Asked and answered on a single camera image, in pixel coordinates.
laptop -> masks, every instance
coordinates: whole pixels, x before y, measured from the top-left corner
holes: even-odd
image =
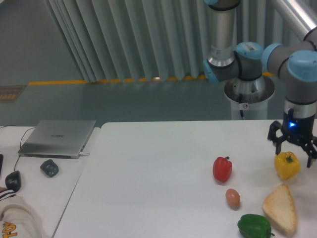
[[[20,156],[78,159],[95,120],[42,120],[18,151]]]

bread slice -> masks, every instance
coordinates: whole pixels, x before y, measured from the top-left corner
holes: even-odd
[[[291,192],[286,184],[280,185],[267,196],[262,209],[283,231],[294,233],[297,227],[297,214]]]

black mouse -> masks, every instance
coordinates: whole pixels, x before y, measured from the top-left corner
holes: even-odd
[[[5,178],[5,185],[8,189],[13,190],[14,192],[17,192],[21,188],[21,174],[20,171],[14,171],[10,173],[6,178]]]
[[[54,177],[59,171],[57,164],[55,164],[54,161],[51,159],[43,162],[40,168],[50,178]]]

laptop logo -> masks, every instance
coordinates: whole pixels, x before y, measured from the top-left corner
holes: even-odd
[[[65,137],[65,135],[51,135],[51,137]]]

cloth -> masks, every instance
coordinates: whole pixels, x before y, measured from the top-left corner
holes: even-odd
[[[13,190],[0,192],[0,231],[3,238],[41,238],[40,222]]]

